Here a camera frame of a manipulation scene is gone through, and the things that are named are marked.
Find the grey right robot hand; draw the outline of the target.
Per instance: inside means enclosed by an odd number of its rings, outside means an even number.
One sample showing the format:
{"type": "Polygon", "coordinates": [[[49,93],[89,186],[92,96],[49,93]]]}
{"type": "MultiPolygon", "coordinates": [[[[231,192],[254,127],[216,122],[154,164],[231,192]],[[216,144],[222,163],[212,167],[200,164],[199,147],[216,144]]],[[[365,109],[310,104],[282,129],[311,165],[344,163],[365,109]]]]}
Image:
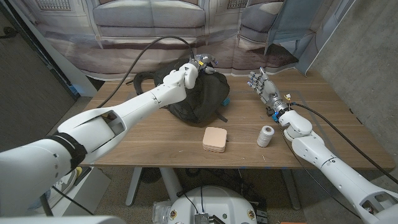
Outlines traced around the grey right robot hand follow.
{"type": "Polygon", "coordinates": [[[289,106],[282,101],[279,90],[261,67],[259,73],[250,72],[248,85],[260,96],[261,101],[268,107],[268,116],[278,119],[289,110],[289,106]]]}

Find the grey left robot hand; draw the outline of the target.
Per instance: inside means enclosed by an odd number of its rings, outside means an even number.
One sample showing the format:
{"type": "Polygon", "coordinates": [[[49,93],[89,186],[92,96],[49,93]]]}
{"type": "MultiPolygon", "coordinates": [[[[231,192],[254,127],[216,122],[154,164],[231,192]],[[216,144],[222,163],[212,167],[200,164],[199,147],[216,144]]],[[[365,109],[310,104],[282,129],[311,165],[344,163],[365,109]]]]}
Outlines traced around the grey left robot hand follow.
{"type": "Polygon", "coordinates": [[[212,66],[212,62],[216,63],[216,59],[211,54],[198,54],[195,55],[193,59],[190,60],[190,63],[196,66],[198,71],[203,71],[206,74],[214,74],[216,70],[212,66]]]}

